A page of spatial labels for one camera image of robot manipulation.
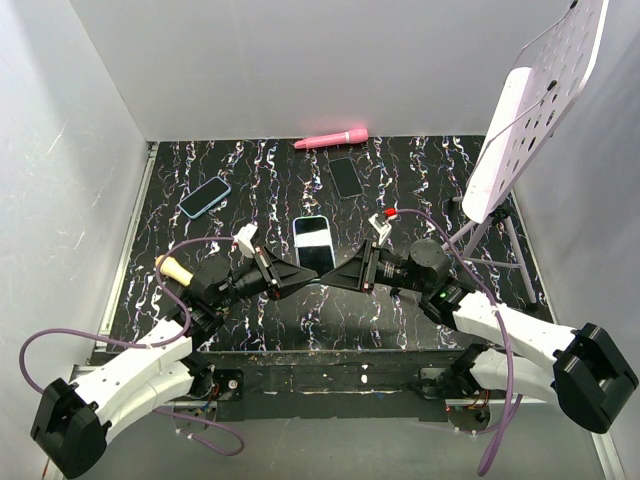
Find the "black phone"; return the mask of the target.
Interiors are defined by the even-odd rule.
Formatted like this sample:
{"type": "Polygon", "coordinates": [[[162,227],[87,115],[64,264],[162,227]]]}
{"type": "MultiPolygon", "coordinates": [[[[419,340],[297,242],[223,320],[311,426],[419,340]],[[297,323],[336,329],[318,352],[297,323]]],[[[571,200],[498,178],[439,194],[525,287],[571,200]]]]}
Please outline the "black phone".
{"type": "Polygon", "coordinates": [[[339,158],[329,162],[329,170],[338,196],[341,199],[358,197],[363,193],[354,164],[350,158],[339,158]]]}

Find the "blue cased phone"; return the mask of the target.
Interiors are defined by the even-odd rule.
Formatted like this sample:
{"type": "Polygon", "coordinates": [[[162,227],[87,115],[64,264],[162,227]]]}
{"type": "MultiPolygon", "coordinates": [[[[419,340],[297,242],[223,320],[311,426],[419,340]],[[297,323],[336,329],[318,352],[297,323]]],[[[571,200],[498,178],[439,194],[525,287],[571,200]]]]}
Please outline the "blue cased phone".
{"type": "Polygon", "coordinates": [[[178,207],[194,220],[211,210],[231,192],[231,186],[220,177],[213,177],[182,199],[178,207]]]}

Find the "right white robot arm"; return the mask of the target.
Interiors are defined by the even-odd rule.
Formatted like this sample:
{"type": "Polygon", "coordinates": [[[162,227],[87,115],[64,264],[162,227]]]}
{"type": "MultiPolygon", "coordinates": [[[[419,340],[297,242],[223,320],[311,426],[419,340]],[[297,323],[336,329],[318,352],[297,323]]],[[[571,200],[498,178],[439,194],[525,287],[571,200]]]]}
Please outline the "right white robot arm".
{"type": "Polygon", "coordinates": [[[432,322],[481,338],[452,365],[421,386],[434,397],[475,397],[512,391],[557,406],[574,423],[606,433],[639,379],[603,328],[548,323],[504,304],[453,277],[450,258],[432,240],[418,240],[402,258],[371,240],[324,274],[322,283],[368,292],[377,284],[420,293],[432,322]]]}

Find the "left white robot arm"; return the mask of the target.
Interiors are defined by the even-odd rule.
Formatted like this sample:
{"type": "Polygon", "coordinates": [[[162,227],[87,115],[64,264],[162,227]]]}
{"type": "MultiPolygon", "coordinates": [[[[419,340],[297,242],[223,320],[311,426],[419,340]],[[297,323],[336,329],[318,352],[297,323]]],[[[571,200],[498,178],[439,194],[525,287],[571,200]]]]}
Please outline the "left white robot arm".
{"type": "Polygon", "coordinates": [[[280,300],[318,276],[260,246],[238,271],[223,257],[195,272],[169,255],[156,266],[182,287],[177,312],[101,367],[72,382],[56,379],[42,392],[30,436],[67,479],[88,472],[117,435],[165,402],[211,392],[213,368],[198,349],[230,306],[261,293],[280,300]]]}

